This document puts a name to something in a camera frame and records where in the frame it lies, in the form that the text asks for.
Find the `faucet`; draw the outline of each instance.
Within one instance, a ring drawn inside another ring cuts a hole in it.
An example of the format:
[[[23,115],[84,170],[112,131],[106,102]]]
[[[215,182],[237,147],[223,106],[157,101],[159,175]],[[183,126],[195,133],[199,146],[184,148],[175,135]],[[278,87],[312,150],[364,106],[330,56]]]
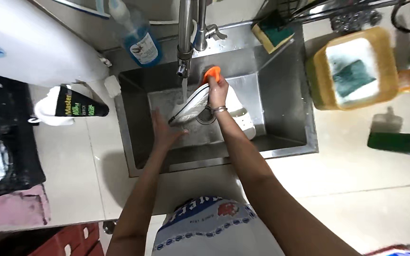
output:
[[[197,22],[197,34],[194,45],[191,44],[192,8],[199,1],[199,18]],[[194,49],[203,51],[207,48],[207,39],[216,35],[220,39],[226,39],[227,35],[219,32],[218,26],[205,24],[207,0],[180,0],[179,5],[179,41],[178,41],[178,70],[177,75],[181,78],[189,76],[192,54]]]

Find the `silver bracelet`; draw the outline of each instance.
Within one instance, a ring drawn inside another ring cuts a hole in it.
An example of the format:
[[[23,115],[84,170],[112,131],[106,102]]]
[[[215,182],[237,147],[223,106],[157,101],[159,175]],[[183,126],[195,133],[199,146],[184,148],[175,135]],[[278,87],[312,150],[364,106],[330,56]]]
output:
[[[213,113],[214,112],[224,112],[227,111],[227,108],[225,106],[220,106],[219,108],[213,108]]]

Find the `stainless steel sink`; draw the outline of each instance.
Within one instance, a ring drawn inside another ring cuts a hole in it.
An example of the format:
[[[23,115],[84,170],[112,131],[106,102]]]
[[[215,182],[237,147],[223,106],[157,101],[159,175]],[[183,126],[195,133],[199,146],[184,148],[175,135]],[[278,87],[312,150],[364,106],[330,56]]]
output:
[[[197,88],[208,67],[220,66],[251,115],[256,127],[252,141],[265,159],[318,152],[303,64],[302,27],[295,24],[293,29],[294,42],[268,55],[253,36],[249,22],[224,26],[220,30],[228,39],[209,39],[209,48],[196,52],[191,61],[188,93]],[[177,44],[175,38],[162,41],[164,58],[152,68],[128,70],[133,64],[125,53],[106,55],[121,84],[122,93],[115,103],[131,177],[141,174],[153,146],[151,110],[159,107],[168,120],[174,105],[182,102],[181,81],[176,75]],[[229,163],[217,121],[201,124],[193,120],[184,128],[190,134],[169,151],[164,172]]]

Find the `blue liquid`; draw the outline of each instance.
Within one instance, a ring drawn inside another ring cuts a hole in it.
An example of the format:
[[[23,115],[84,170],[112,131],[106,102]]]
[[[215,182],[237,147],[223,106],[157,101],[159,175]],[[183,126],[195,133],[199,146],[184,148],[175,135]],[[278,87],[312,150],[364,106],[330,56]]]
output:
[[[131,52],[131,46],[134,44],[137,44],[138,42],[140,42],[141,39],[143,39],[146,34],[149,33],[149,35],[151,36],[151,39],[153,40],[154,45],[156,46],[156,49],[158,50],[158,56],[145,64],[140,63],[140,61],[132,54]],[[156,38],[154,38],[152,36],[152,34],[149,31],[149,27],[148,26],[143,26],[137,29],[135,34],[130,34],[128,36],[126,36],[123,40],[123,47],[124,49],[129,53],[129,55],[131,56],[131,58],[137,63],[137,65],[139,65],[140,67],[152,67],[156,64],[159,63],[159,61],[162,59],[162,51],[161,51],[161,46],[158,42],[158,40],[156,40]]]

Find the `woman's right hand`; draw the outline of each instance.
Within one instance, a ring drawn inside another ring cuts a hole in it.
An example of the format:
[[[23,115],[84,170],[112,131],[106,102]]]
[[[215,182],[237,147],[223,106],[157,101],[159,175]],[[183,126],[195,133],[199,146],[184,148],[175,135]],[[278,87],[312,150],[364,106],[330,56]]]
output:
[[[219,75],[219,82],[213,76],[208,76],[208,85],[210,86],[210,107],[219,108],[225,106],[229,83]]]

